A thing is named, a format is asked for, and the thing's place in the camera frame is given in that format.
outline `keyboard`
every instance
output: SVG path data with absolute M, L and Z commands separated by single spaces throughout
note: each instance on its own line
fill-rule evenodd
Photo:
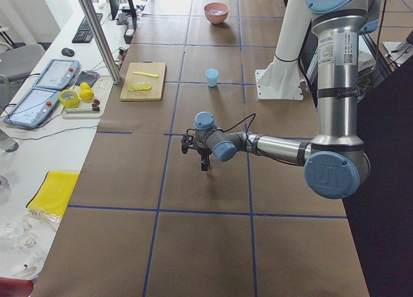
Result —
M 97 19 L 100 21 L 103 17 L 102 13 L 96 13 Z M 89 43 L 93 38 L 92 30 L 90 29 L 89 22 L 84 17 L 77 28 L 77 32 L 73 37 L 72 43 Z

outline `blue cup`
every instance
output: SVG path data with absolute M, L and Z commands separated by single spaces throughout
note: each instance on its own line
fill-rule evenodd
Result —
M 209 87 L 217 86 L 219 72 L 216 69 L 208 69 L 205 71 L 206 83 Z

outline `bowl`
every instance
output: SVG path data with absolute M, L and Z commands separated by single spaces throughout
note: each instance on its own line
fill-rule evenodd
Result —
M 230 7 L 225 3 L 213 2 L 204 6 L 204 13 L 207 20 L 212 24 L 220 24 L 227 17 Z

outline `black mouse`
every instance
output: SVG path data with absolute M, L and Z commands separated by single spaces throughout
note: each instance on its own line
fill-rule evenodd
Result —
M 75 51 L 71 48 L 65 47 L 62 49 L 62 55 L 72 57 L 75 54 Z

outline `yellow lemon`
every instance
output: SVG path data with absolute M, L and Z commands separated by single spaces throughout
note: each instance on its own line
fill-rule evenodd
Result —
M 80 83 L 80 89 L 90 89 L 90 85 L 88 83 L 82 82 Z
M 84 101 L 92 100 L 95 94 L 92 92 L 91 89 L 82 89 L 79 93 L 79 97 L 82 98 Z

